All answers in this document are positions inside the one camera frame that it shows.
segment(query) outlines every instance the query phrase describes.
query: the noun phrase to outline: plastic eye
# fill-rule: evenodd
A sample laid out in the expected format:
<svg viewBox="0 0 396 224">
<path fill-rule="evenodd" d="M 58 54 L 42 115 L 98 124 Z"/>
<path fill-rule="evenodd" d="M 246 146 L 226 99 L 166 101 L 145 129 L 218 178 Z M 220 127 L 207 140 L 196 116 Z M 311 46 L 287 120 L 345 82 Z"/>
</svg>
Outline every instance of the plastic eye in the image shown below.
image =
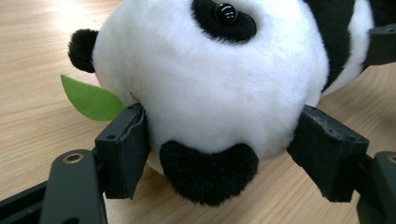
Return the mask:
<svg viewBox="0 0 396 224">
<path fill-rule="evenodd" d="M 231 25 L 238 19 L 238 11 L 230 4 L 223 3 L 215 6 L 216 21 L 223 25 Z"/>
</svg>

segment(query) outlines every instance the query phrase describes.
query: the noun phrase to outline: screw hole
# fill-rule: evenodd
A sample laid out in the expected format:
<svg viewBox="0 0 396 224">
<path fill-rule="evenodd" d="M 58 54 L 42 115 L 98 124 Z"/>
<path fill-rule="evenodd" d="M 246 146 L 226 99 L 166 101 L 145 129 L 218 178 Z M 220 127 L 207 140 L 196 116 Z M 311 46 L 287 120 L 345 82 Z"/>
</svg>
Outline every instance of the screw hole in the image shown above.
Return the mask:
<svg viewBox="0 0 396 224">
<path fill-rule="evenodd" d="M 389 159 L 391 162 L 396 163 L 396 155 L 390 155 L 390 156 L 388 156 L 388 159 Z"/>
<path fill-rule="evenodd" d="M 109 135 L 109 136 L 107 137 L 107 140 L 113 140 L 113 139 L 115 139 L 115 138 L 116 138 L 116 135 L 111 134 L 111 135 Z"/>
<path fill-rule="evenodd" d="M 64 221 L 62 224 L 78 224 L 78 223 L 79 223 L 79 219 L 77 217 L 71 217 L 66 221 Z"/>
<path fill-rule="evenodd" d="M 62 162 L 65 163 L 65 164 L 73 164 L 73 163 L 81 161 L 83 158 L 84 158 L 83 154 L 81 154 L 81 153 L 73 153 L 73 154 L 70 154 L 70 155 L 64 157 Z"/>
<path fill-rule="evenodd" d="M 352 135 L 348 136 L 346 139 L 350 141 L 356 141 L 356 137 Z"/>
</svg>

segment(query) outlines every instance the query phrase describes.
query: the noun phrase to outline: black fur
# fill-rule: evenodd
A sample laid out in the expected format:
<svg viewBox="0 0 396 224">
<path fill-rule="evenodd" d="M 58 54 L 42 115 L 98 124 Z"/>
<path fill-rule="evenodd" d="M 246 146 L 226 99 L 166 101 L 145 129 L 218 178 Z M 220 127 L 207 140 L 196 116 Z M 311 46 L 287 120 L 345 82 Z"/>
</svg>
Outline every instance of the black fur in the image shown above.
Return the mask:
<svg viewBox="0 0 396 224">
<path fill-rule="evenodd" d="M 317 21 L 325 49 L 328 53 L 330 72 L 324 91 L 343 71 L 350 52 L 350 35 L 347 29 L 353 14 L 354 0 L 304 0 Z"/>
<path fill-rule="evenodd" d="M 370 0 L 375 26 L 396 23 L 396 0 Z"/>
<path fill-rule="evenodd" d="M 175 141 L 160 150 L 163 173 L 175 191 L 194 203 L 219 206 L 237 196 L 257 173 L 259 159 L 244 144 L 204 154 Z"/>
<path fill-rule="evenodd" d="M 94 73 L 92 52 L 98 32 L 94 30 L 77 30 L 69 43 L 69 58 L 72 64 L 85 72 Z"/>
<path fill-rule="evenodd" d="M 233 24 L 221 24 L 215 18 L 216 3 L 211 0 L 194 0 L 192 13 L 198 25 L 213 39 L 231 43 L 246 43 L 256 34 L 256 22 L 248 14 L 238 11 Z"/>
</svg>

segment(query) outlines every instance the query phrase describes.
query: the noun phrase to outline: panda head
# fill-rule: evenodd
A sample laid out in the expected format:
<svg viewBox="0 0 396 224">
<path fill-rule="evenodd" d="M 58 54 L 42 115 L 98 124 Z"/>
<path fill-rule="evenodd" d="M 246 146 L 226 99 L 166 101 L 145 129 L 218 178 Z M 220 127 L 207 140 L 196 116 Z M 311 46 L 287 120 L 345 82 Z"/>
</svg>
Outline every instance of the panda head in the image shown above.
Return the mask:
<svg viewBox="0 0 396 224">
<path fill-rule="evenodd" d="M 288 146 L 328 74 L 303 0 L 125 0 L 98 33 L 75 33 L 69 54 L 146 109 L 149 164 L 215 206 Z"/>
</svg>

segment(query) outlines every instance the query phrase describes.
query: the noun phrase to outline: wood grain surface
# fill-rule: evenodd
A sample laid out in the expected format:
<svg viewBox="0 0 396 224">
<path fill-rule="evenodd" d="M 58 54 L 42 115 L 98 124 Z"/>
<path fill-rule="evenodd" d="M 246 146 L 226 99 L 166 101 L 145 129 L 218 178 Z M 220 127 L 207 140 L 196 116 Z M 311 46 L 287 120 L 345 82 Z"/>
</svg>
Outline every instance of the wood grain surface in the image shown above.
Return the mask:
<svg viewBox="0 0 396 224">
<path fill-rule="evenodd" d="M 80 28 L 99 29 L 120 0 L 1 0 L 0 200 L 46 180 L 51 162 L 93 148 L 107 125 L 81 116 L 60 80 L 97 84 L 69 62 L 67 44 Z M 396 64 L 368 68 L 322 98 L 319 108 L 371 140 L 369 154 L 396 151 Z M 106 200 L 109 223 L 359 223 L 351 203 L 329 203 L 285 153 L 262 162 L 241 196 L 219 208 L 177 196 L 146 167 L 133 200 Z"/>
</svg>

